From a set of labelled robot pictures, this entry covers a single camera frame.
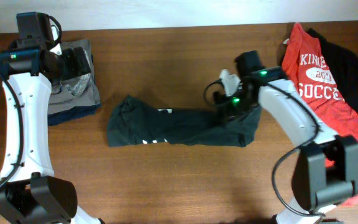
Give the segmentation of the dark green t-shirt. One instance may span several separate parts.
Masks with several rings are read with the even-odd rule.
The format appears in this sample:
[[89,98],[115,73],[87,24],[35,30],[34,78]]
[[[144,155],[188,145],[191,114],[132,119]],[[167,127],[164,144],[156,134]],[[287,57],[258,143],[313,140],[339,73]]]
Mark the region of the dark green t-shirt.
[[110,115],[107,141],[110,147],[161,142],[246,147],[254,141],[261,113],[256,106],[222,122],[214,111],[156,109],[127,95]]

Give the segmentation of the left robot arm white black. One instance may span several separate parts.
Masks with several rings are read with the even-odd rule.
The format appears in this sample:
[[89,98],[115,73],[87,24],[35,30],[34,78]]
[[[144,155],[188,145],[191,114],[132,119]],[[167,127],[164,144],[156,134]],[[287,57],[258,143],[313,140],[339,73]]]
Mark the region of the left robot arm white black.
[[16,16],[19,37],[0,53],[6,97],[6,152],[0,171],[0,216],[9,223],[101,223],[79,205],[75,186],[56,178],[48,149],[52,81],[63,75],[62,28],[52,16]]

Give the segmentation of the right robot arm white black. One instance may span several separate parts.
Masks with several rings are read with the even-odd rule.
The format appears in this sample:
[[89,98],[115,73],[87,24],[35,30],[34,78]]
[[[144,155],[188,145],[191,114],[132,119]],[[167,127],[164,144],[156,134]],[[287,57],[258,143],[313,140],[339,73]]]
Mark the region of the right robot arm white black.
[[[358,142],[352,135],[340,136],[302,100],[295,84],[280,66],[262,65],[257,51],[235,58],[237,73],[221,70],[216,84],[224,94],[214,94],[216,107],[231,107],[232,116],[252,106],[261,106],[281,126],[294,148],[272,169],[275,195],[284,209],[270,222],[276,224],[332,223],[326,214],[358,194]],[[284,201],[276,184],[279,165],[298,155],[291,178],[293,199]]]

